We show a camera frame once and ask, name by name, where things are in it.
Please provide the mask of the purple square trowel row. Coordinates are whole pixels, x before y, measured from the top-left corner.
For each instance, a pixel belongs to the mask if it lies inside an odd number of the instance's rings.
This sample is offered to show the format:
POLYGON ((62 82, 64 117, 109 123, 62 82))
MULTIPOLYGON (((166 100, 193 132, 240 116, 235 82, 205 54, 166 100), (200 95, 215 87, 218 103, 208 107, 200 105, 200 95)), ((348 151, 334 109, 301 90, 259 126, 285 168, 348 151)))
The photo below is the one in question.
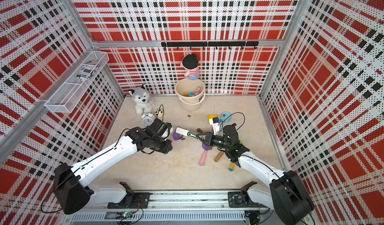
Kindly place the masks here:
POLYGON ((183 135, 178 134, 176 132, 173 133, 173 141, 172 141, 172 146, 176 144, 177 141, 181 140, 183 138, 183 135))

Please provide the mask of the white brush green handle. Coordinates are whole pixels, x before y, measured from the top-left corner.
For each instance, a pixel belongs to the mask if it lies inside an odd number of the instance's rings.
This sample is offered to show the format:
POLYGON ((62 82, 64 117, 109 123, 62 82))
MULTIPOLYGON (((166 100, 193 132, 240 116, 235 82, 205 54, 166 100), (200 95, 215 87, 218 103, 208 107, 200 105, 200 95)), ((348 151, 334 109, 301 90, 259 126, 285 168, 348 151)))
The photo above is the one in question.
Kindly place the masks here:
POLYGON ((175 132, 176 132, 177 134, 179 134, 179 135, 184 136, 184 137, 190 137, 190 138, 198 139, 198 137, 197 137, 195 134, 193 134, 193 133, 191 133, 190 131, 188 131, 188 130, 186 130, 186 129, 183 129, 183 128, 181 128, 181 127, 177 127, 177 128, 175 129, 175 132))

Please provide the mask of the purple square trowel pink handle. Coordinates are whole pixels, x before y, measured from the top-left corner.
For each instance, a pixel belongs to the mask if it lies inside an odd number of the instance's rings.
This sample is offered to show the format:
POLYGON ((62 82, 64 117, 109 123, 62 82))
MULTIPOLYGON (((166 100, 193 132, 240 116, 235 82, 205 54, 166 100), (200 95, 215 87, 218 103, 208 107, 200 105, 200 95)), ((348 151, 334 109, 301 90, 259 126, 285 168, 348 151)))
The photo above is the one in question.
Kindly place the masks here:
POLYGON ((201 87, 197 87, 196 91, 194 92, 194 96, 197 96, 200 94, 202 88, 201 87))

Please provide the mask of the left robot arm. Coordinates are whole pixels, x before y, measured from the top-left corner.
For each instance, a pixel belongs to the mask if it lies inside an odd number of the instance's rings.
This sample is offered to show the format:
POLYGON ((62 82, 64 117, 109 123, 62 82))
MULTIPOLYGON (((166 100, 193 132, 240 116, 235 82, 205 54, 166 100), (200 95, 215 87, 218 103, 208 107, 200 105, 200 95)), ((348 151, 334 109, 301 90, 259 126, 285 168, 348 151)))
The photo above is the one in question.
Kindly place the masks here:
POLYGON ((172 131, 172 124, 155 119, 144 129, 124 129, 117 142, 83 161, 59 165, 54 171, 53 193, 64 214, 74 214, 91 204, 108 203, 112 209, 133 204, 135 193, 127 183, 102 188, 94 185, 93 180, 119 161, 145 148, 167 154, 173 149, 168 140, 172 131))

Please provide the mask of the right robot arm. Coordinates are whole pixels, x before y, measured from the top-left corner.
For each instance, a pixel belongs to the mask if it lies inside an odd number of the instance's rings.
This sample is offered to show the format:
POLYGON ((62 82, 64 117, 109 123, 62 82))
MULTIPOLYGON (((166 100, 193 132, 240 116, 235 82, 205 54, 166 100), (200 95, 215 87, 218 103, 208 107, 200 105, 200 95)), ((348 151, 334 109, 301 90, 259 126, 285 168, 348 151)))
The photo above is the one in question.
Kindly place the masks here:
POLYGON ((221 136, 211 132, 185 132, 184 135, 223 151, 231 163, 247 170, 263 183, 263 186, 249 183, 244 187, 245 202, 267 206, 285 225, 295 225, 312 216, 314 203, 297 173, 284 172, 259 159, 240 142, 235 125, 225 126, 221 136))

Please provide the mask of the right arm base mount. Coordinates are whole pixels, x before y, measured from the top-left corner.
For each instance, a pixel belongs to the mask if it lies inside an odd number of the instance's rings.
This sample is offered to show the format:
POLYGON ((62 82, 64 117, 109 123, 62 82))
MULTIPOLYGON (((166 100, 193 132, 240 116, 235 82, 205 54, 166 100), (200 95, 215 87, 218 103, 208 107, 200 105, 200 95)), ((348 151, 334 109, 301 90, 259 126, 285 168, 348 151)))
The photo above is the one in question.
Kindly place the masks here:
POLYGON ((254 203, 248 195, 248 190, 251 186, 256 185, 257 182, 251 181, 243 186, 240 191, 228 192, 228 203, 230 208, 258 208, 259 203, 254 203))

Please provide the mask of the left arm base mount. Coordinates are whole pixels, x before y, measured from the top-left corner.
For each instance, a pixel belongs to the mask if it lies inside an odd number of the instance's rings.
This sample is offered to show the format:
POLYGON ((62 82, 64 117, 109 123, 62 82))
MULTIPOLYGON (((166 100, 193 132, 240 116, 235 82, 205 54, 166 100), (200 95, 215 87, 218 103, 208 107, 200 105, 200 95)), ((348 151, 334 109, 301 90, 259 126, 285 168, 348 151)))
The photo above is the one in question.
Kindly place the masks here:
POLYGON ((142 209, 148 207, 150 193, 135 193, 126 182, 120 182, 119 184, 124 187, 126 195, 119 203, 109 203, 108 209, 127 209, 136 204, 142 209))

